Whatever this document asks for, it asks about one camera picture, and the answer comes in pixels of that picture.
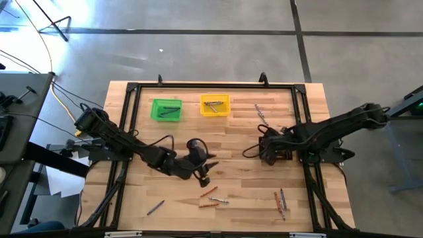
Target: white paper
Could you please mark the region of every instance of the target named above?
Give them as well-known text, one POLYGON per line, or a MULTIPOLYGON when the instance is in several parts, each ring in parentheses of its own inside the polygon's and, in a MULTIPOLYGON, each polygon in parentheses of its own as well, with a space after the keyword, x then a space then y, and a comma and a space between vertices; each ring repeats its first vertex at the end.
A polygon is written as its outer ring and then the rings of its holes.
MULTIPOLYGON (((79 159, 77 151, 72 152, 72 155, 71 159, 88 166, 88 157, 79 159)), ((61 197, 65 198, 67 196, 78 194, 82 191, 82 189, 84 189, 84 178, 71 175, 51 167, 46 167, 46 170, 51 195, 61 192, 61 197)))

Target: gray floor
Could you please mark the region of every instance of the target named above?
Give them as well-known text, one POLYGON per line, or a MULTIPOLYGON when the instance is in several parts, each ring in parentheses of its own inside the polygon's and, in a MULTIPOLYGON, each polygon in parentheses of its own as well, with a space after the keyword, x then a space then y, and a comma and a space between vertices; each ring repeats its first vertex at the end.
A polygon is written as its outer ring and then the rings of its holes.
MULTIPOLYGON (((30 1, 20 1, 38 26, 48 23, 30 1)), ((71 15, 72 27, 150 29, 293 30, 289 0, 55 0, 39 1, 53 19, 71 15)), ((419 0, 297 0, 303 30, 421 31, 419 0)), ((28 25, 17 4, 0 14, 0 26, 28 25)), ((304 82, 294 36, 72 34, 69 43, 46 36, 58 82, 104 102, 111 80, 256 81, 265 71, 273 82, 304 82)), ((313 82, 324 83, 334 116, 365 102, 391 106, 423 79, 423 38, 305 37, 313 82)), ((50 66, 35 31, 0 33, 0 48, 41 71, 50 66)), ((22 70, 10 65, 10 69, 22 70)), ((74 115, 79 110, 69 103, 74 115)), ((41 118, 70 132, 72 121, 48 95, 41 118)), ((67 135, 37 123, 32 141, 64 142, 67 135)), ((345 163, 357 228, 362 231, 423 234, 423 190, 392 195, 401 178, 383 130, 345 138, 356 157, 345 163)), ((77 198, 41 198, 33 216, 71 227, 77 198)), ((14 230, 23 229, 16 225, 14 230)))

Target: yellow bin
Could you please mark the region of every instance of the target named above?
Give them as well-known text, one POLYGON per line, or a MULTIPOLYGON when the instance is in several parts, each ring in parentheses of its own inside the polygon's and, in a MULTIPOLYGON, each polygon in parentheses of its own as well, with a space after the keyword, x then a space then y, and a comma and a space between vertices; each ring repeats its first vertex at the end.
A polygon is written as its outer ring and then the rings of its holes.
POLYGON ((231 101, 229 95, 201 95, 200 113, 203 116, 227 116, 231 113, 231 101), (212 105, 217 112, 207 106, 205 102, 221 101, 223 104, 212 105))

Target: green bin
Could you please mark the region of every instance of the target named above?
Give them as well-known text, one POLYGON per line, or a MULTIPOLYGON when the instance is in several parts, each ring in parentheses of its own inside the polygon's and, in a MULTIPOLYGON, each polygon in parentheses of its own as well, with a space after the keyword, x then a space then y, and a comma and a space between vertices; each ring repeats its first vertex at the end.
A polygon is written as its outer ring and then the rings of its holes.
POLYGON ((151 107, 151 118, 158 122, 179 122, 182 115, 182 100, 179 99, 154 99, 151 107))

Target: wooden table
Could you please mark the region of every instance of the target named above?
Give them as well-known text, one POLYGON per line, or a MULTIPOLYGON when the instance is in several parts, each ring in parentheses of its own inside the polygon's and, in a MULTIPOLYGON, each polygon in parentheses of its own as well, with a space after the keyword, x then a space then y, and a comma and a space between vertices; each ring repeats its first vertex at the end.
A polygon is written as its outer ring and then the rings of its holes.
MULTIPOLYGON (((110 82, 105 111, 110 119, 120 120, 126 81, 110 82)), ((306 84, 312 121, 329 117, 323 85, 306 84)), ((122 201, 119 229, 173 230, 173 231, 312 231, 309 203, 303 168, 297 162, 277 161, 269 166, 259 158, 246 159, 242 150, 257 143, 261 123, 254 104, 258 104, 273 128, 292 126, 293 106, 291 93, 283 89, 142 89, 136 129, 138 138, 151 143, 167 134, 175 138, 179 155, 186 155, 186 142, 191 138, 203 139, 210 153, 217 154, 210 161, 219 161, 210 172, 211 182, 200 188, 193 177, 182 180, 168 177, 147 167, 139 156, 130 163, 122 201), (200 115, 201 94, 225 93, 231 97, 228 117, 206 118, 200 115), (150 118, 153 99, 181 99, 180 122, 156 122, 150 118), (205 191, 218 186, 211 195, 224 198, 228 205, 198 208, 209 203, 199 198, 205 191), (284 189, 288 211, 287 220, 279 214, 274 192, 284 189), (150 216, 147 212, 161 200, 166 202, 150 216)), ((161 145, 170 146, 170 141, 161 145)), ((83 223, 104 196, 110 162, 100 162, 87 176, 83 191, 83 223)), ((328 200, 344 221, 354 226, 348 193, 342 173, 330 164, 322 164, 323 180, 328 200)), ((108 222, 114 209, 110 207, 108 222)), ((321 205, 316 202, 319 221, 323 225, 321 205)))

